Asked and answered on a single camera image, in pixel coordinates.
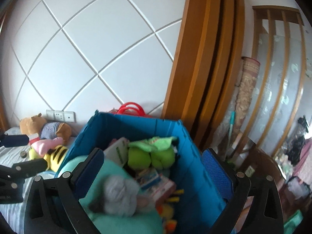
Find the yellow striped tiger plush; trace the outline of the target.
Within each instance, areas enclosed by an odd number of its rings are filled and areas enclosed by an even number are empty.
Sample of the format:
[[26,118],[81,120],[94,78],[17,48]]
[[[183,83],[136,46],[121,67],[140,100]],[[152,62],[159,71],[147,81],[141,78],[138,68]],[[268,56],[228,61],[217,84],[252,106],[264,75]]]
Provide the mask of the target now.
[[68,152],[68,148],[62,145],[58,145],[54,149],[50,149],[47,154],[44,156],[40,156],[33,147],[30,148],[28,155],[30,160],[34,159],[45,159],[48,167],[46,170],[51,170],[53,172],[57,172],[65,159]]

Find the wooden glass partition screen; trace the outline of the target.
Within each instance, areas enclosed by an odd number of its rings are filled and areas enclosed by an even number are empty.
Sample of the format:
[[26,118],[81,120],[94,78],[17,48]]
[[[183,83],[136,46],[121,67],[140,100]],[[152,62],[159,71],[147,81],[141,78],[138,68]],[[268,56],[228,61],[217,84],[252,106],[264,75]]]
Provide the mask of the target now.
[[275,155],[287,137],[302,97],[306,70],[304,22],[298,9],[253,7],[251,103],[241,126],[244,138]]

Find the brown bear plush striped shirt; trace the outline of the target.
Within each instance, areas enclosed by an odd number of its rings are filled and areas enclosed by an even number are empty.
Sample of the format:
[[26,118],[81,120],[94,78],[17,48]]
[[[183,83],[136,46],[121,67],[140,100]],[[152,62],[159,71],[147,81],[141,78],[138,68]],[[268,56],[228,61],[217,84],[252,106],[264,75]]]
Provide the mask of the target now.
[[72,135],[71,127],[59,121],[48,122],[42,114],[23,118],[20,121],[21,133],[27,135],[38,134],[41,139],[55,139],[61,137],[67,145]]

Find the rolled patterned carpet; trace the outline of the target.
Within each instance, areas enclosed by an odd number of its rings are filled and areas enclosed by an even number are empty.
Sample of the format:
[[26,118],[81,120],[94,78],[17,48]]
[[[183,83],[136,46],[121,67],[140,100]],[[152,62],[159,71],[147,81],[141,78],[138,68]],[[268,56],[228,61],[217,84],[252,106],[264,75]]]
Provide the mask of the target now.
[[245,120],[251,104],[253,90],[258,79],[260,62],[250,57],[242,57],[242,75],[238,87],[238,95],[235,105],[235,123],[232,131],[232,139],[235,140]]

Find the pink star plush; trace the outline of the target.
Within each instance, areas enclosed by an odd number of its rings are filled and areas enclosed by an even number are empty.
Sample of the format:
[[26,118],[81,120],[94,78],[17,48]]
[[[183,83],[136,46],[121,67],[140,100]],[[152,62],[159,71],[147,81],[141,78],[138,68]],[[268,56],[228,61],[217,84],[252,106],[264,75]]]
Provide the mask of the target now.
[[44,155],[46,155],[49,150],[52,150],[58,145],[62,144],[62,137],[56,137],[54,139],[40,139],[39,137],[37,137],[30,140],[31,147],[40,157],[44,157]]

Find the blue striped bed sheet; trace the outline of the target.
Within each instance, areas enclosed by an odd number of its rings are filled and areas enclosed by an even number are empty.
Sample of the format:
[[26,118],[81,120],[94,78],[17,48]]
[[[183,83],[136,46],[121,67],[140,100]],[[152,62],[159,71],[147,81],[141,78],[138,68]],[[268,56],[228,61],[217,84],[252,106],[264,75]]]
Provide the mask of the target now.
[[17,184],[19,195],[23,197],[20,203],[1,204],[1,214],[15,233],[24,233],[25,210],[27,199],[34,177],[23,176],[14,165],[30,160],[28,152],[30,145],[4,147],[1,146],[1,165],[9,168],[5,171],[6,178]]

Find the red plastic toy case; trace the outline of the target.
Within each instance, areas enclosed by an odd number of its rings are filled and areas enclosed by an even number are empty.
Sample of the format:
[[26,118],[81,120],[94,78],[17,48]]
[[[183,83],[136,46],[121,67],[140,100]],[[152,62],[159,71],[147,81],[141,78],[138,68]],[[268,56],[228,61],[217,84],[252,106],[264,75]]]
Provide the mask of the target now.
[[148,115],[144,109],[137,103],[134,102],[127,102],[120,106],[120,108],[109,111],[109,113],[117,114],[117,115],[131,115],[131,116],[138,116],[138,117],[148,117],[151,116]]

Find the white picture card box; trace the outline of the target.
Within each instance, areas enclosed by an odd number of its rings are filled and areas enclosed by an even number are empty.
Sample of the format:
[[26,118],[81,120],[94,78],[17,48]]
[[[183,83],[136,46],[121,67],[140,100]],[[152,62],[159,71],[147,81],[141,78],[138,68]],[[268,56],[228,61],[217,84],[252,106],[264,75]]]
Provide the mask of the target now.
[[105,158],[123,167],[128,161],[128,144],[129,140],[125,137],[113,139],[104,150]]

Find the grey plush toy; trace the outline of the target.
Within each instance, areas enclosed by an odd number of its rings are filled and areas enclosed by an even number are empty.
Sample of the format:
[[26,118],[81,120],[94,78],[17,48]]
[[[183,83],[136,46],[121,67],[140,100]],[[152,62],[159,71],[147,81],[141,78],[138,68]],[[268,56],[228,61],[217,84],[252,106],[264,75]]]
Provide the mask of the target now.
[[106,214],[131,217],[137,209],[138,183],[120,175],[110,175],[104,179],[102,205]]

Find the blue plastic storage crate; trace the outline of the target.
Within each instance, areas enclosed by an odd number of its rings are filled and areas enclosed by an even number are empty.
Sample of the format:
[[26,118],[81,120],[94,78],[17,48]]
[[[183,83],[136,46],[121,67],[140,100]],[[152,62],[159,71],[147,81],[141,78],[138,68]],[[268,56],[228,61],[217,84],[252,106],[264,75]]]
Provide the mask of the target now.
[[177,187],[184,189],[176,216],[178,233],[209,233],[226,206],[203,165],[202,155],[181,121],[117,115],[96,111],[72,144],[64,167],[72,159],[106,147],[112,139],[140,141],[152,137],[178,139],[178,159],[170,171]]

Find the teal plush toy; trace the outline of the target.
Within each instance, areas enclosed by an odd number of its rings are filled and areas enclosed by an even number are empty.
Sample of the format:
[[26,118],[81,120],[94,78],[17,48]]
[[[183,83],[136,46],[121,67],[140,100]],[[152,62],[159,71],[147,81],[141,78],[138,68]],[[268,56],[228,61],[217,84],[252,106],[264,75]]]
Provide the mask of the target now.
[[111,160],[104,160],[79,202],[100,233],[163,233],[153,201]]

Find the grey wall socket panel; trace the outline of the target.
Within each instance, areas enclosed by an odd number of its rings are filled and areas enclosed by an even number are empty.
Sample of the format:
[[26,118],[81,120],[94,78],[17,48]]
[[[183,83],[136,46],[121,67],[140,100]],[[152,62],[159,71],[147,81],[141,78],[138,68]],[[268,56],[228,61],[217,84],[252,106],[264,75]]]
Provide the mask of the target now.
[[75,123],[76,115],[74,112],[46,110],[46,117],[50,121],[59,121],[64,123]]

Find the green frog plush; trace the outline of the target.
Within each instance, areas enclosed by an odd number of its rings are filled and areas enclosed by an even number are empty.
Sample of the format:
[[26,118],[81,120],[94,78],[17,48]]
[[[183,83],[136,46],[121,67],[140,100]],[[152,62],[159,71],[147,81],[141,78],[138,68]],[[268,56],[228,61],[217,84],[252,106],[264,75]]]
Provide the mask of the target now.
[[150,166],[157,170],[170,168],[175,162],[177,137],[152,137],[128,144],[128,166],[144,170]]

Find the black tape roll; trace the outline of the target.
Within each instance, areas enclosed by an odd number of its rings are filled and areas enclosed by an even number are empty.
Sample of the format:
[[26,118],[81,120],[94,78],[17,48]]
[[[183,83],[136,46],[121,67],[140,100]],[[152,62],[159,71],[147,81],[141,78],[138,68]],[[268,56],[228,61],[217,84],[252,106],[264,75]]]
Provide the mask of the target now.
[[21,151],[20,155],[21,155],[21,158],[26,158],[27,157],[26,151]]

